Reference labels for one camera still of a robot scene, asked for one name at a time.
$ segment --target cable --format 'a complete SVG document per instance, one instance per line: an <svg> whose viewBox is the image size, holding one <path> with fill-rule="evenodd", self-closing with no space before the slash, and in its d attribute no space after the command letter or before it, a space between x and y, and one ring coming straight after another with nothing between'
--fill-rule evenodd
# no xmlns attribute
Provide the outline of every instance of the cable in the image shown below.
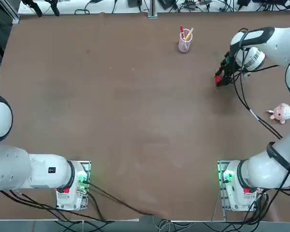
<svg viewBox="0 0 290 232"><path fill-rule="evenodd" d="M36 208L36 209L43 209L43 210L45 210L45 208L43 208L43 207L38 207L38 206L36 206L34 204L29 204L29 203L26 203L26 202L22 202L20 200L17 200L17 199L13 198L12 196L10 196L9 194L7 194L4 191L0 191L0 192L3 195L5 195L6 197L10 198L14 202L17 202L17 203L20 203L20 204L23 204L23 205L27 205L27 206L30 206L30 207L33 207L33 208ZM100 221L100 222L104 222L104 221L102 221L100 219L97 219L97 218L94 218L94 217L91 217L91 216L88 216L88 215L84 215L84 214L79 214L79 213L76 213L74 211L69 211L69 210L64 210L64 209L57 209L57 208L53 208L53 207L50 207L50 206L48 206L47 209L61 211L61 212L66 212L66 213L69 213L69 214L74 214L74 215L78 215L78 216L81 216L81 217L85 217L85 218L97 220L97 221Z"/></svg>
<svg viewBox="0 0 290 232"><path fill-rule="evenodd" d="M17 195L16 195L12 190L10 190L10 193L11 193L15 198L19 199L20 201L24 201L24 202L27 202L27 203L35 203L35 204L37 204L37 205L43 207L45 210L47 210L49 213L51 213L52 215L54 215L54 216L55 216L58 220L60 220L60 221L67 221L67 222L73 223L72 221L68 220L68 219L64 216L63 213L57 211L57 212L58 212L58 213L59 213L59 214L60 214L60 215L65 219L65 220L62 220L62 219L59 218L56 214L54 214L51 210L47 209L46 207L49 207L48 205L46 205L46 204L40 204L40 203L34 201L33 199L31 199L31 198L30 198L29 196L27 196L26 194L22 194L22 193L21 193L21 195L23 195L24 197L28 198L30 201L28 201L28 200L26 200L26 199L23 199L23 198L21 198L21 197L19 197L19 196L17 196Z"/></svg>
<svg viewBox="0 0 290 232"><path fill-rule="evenodd" d="M61 223L59 223L59 222L57 222L57 221L54 221L54 223L56 223L56 224L58 224L58 225L64 227L65 230L64 230L63 232L65 232L65 231L67 231L67 230L72 231L72 232L77 232L77 231L71 229L71 226L73 226L74 224L72 224L72 225L70 225L70 226L65 226L65 225L62 225Z"/></svg>
<svg viewBox="0 0 290 232"><path fill-rule="evenodd" d="M136 213L139 213L139 214L142 214L142 215L150 215L150 216L152 216L152 214L142 212L141 210L138 210L138 209L136 209L136 208L134 208L134 207L128 205L127 203L125 203L125 202L119 200L118 198L114 197L113 195L109 194L108 192L104 191L104 190L101 189L100 187L98 187L98 186L96 186L96 185L94 185L94 184L92 184L92 183L90 183L90 182L88 182L88 181L83 181L83 183L84 183L84 184L89 184L89 185L91 185L92 187L94 187L94 188L98 189L99 191L103 192L105 195L109 196L110 198L112 198L112 199L115 200L116 202L118 202L118 203L120 203L120 204L126 206L127 208L133 210L133 211L136 212Z"/></svg>
<svg viewBox="0 0 290 232"><path fill-rule="evenodd" d="M149 8L148 8L148 6L147 6L147 2L146 2L146 0L144 0L144 2L145 2L145 6L146 6L146 8L147 8L147 11L150 11Z"/></svg>
<svg viewBox="0 0 290 232"><path fill-rule="evenodd" d="M116 3L117 3L117 0L114 0L114 7L113 7L113 10L112 10L112 14L114 14L114 10L115 10L115 7L116 7Z"/></svg>
<svg viewBox="0 0 290 232"><path fill-rule="evenodd" d="M68 226L67 228L65 228L64 229L64 231L62 231L62 232L66 232L66 231L73 231L72 229L70 229L72 226L74 226L75 224L79 224L79 223L81 223L81 221L78 221L78 222L74 222L74 223L72 223L70 226Z"/></svg>
<svg viewBox="0 0 290 232"><path fill-rule="evenodd" d="M226 228L224 228L222 231L218 231L218 230L215 230L213 228L211 228L209 225L207 225L205 222L203 222L203 224L205 226L207 226L208 228L210 228L211 230L215 231L215 232L224 232L226 229L228 229L232 224L228 225Z"/></svg>
<svg viewBox="0 0 290 232"><path fill-rule="evenodd" d="M95 229L95 230L93 230L93 231L88 231L88 232L101 231L101 229L102 229L104 226L107 226L108 224L111 224L111 223L104 224L103 226L100 226L100 227L98 227L97 229Z"/></svg>
<svg viewBox="0 0 290 232"><path fill-rule="evenodd" d="M250 73L256 73L256 72L260 72L260 71L263 71L263 70L266 70L266 69L271 69L271 68L274 68L274 67L278 67L279 65L272 65L272 66L269 66L269 67L266 67L266 68L263 68L263 69L257 69L257 70L252 70L252 71L249 71Z"/></svg>
<svg viewBox="0 0 290 232"><path fill-rule="evenodd" d="M88 196L93 200L93 202L94 202L94 204L95 204L95 206L96 206L96 210L97 210L97 212L98 212L98 215L99 215L100 219L101 219L102 221L106 221L105 218L104 218L104 217L102 216L102 214L101 214L101 211L100 211L100 209L99 209L98 203L97 203L96 199L94 198L94 196L93 196L90 192L87 192L87 194L88 194Z"/></svg>
<svg viewBox="0 0 290 232"><path fill-rule="evenodd" d="M46 12L48 12L48 10L50 9L50 7L51 6L49 6L48 9L42 15L46 14Z"/></svg>
<svg viewBox="0 0 290 232"><path fill-rule="evenodd" d="M87 10L86 8L87 8L87 6L88 6L89 4L91 4L91 3L92 3L91 1L87 2L87 4L86 4L86 6L84 7L84 9L76 9L76 10L74 11L74 15L76 15L76 12L78 12L78 11L83 11L84 14L86 14L86 15L90 14L90 11Z"/></svg>
<svg viewBox="0 0 290 232"><path fill-rule="evenodd" d="M207 4L206 0L204 0L204 3L205 3L205 6L206 6L206 8L207 8L207 11L209 12L209 7L210 7L210 5Z"/></svg>
<svg viewBox="0 0 290 232"><path fill-rule="evenodd" d="M222 2L223 4L225 4L225 5L228 6L228 8L230 9L230 11L234 11L234 10L232 10L232 7L231 7L227 2L225 2L225 1L221 1L221 0L216 0L216 1L220 1L220 2Z"/></svg>
<svg viewBox="0 0 290 232"><path fill-rule="evenodd" d="M260 7L256 10L256 11L259 11L259 9L261 9L261 7L263 7L263 3L261 3Z"/></svg>
<svg viewBox="0 0 290 232"><path fill-rule="evenodd" d="M195 6L195 8L197 8L197 9L199 9L201 12L203 12L203 10L202 10L200 7L198 7L197 5Z"/></svg>
<svg viewBox="0 0 290 232"><path fill-rule="evenodd" d="M243 42L243 40L245 39L245 37L248 35L248 33L244 33L244 35L243 35L243 37L241 38L241 40L240 40L240 42L239 42L239 49L236 51L236 53L235 53L235 55L234 55L234 64L233 64L233 67L235 67L235 63L236 63L236 57L237 57L237 54L238 54L238 52L240 51L240 49L241 49L241 44L242 44L242 42ZM244 89L243 89L243 82L242 82L242 78L243 78L243 66L244 66L244 62L245 62L245 59L246 59L246 57L244 58L243 57L243 60L242 60L242 64L241 64L241 68L240 68L240 71L239 71L239 78L240 78L240 85L241 85L241 90L242 90L242 96L243 96L243 100L242 100L242 98L240 97L240 95L239 95L239 93L238 93L238 91L237 91L237 87L236 87L236 84L235 84L235 82L236 82L236 80L238 79L238 78L236 78L235 79L235 76L234 76L234 72L233 72L233 85L234 85L234 90L235 90L235 93L236 93L236 95L237 95L237 97L238 97L238 99L240 100L240 102L242 103L242 105L248 110L248 111L250 111L251 113L252 113L252 115L261 123L261 125L263 125L268 131L270 131L277 139L281 139L281 138L283 138L281 135L280 135L280 133L277 131L277 130L275 130L270 124L268 124L266 121L264 121L262 118L260 118L258 115L256 115L252 110L251 110L251 108L249 107L249 105L248 105L248 103L247 103L247 101L246 101L246 98L245 98L245 94L244 94ZM269 69L269 68L272 68L272 67L276 67L276 66L270 66L270 67L266 67L266 68L264 68L264 69L262 69L262 70L265 70L265 69Z"/></svg>
<svg viewBox="0 0 290 232"><path fill-rule="evenodd" d="M89 225L91 225L91 226L93 226L93 227L95 227L95 228L96 228L95 230L98 230L98 231L100 231L100 232L104 232L104 231L102 230L102 227L99 227L99 226L97 226L97 225L95 225L95 224L93 224L93 223L91 223L91 222L89 222L89 221L87 221L86 223L89 224Z"/></svg>

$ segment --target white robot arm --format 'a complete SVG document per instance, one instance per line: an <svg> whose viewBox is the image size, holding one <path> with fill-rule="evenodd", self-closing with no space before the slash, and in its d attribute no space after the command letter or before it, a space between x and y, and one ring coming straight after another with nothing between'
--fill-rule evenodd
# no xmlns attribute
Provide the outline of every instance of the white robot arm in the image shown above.
<svg viewBox="0 0 290 232"><path fill-rule="evenodd" d="M8 102L0 96L0 141L13 124ZM54 154L28 154L25 150L0 145L0 190L56 189L57 207L65 210L87 208L90 161L67 161Z"/></svg>
<svg viewBox="0 0 290 232"><path fill-rule="evenodd" d="M285 82L290 92L290 28L266 27L237 33L230 46L230 56L252 71L259 68L267 56L274 63L286 67ZM224 172L231 210L247 211L256 189L278 188L290 167L290 133L277 143L269 143L266 150L247 160L233 160ZM290 187L290 175L284 188Z"/></svg>

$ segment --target clear cup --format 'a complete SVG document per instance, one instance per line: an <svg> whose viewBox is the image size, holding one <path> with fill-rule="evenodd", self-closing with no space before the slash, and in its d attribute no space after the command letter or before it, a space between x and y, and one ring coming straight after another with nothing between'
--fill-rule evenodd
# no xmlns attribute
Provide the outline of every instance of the clear cup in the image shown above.
<svg viewBox="0 0 290 232"><path fill-rule="evenodd" d="M189 29L184 29L184 35L185 37L188 35L188 33L190 32ZM189 51L189 46L190 46L190 42L192 40L192 34L189 36L187 41L184 41L184 39L182 38L182 33L179 34L179 43L178 43L178 49L179 51L181 51L182 53L186 53Z"/></svg>

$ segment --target tabletop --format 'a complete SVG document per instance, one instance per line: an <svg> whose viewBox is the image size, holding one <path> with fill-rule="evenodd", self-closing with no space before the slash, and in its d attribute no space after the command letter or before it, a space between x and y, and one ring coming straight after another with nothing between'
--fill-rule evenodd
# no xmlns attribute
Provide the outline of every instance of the tabletop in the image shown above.
<svg viewBox="0 0 290 232"><path fill-rule="evenodd" d="M186 54L177 48L181 25L195 29ZM92 182L142 211L211 220L217 160L247 159L275 141L232 85L216 89L214 82L234 34L265 26L290 27L290 13L22 17L13 25L0 72L0 94L14 113L3 143L90 160ZM290 120L278 125L264 109L290 105L284 71L244 80L250 107L283 136ZM49 189L25 192L54 205ZM139 217L93 193L106 218ZM83 213L97 215L91 204ZM229 220L243 217L228 213ZM53 216L0 194L0 219L44 218ZM214 220L223 220L220 203ZM290 197L279 194L266 220L290 221Z"/></svg>

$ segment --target pink plush toy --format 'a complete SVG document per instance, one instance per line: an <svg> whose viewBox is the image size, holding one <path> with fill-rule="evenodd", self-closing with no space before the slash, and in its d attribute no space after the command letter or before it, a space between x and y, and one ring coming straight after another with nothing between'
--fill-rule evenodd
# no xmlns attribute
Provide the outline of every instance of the pink plush toy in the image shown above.
<svg viewBox="0 0 290 232"><path fill-rule="evenodd" d="M266 111L272 114L271 119L276 119L280 121L281 124L284 124L286 120L290 118L290 106L285 103L279 104L274 110Z"/></svg>

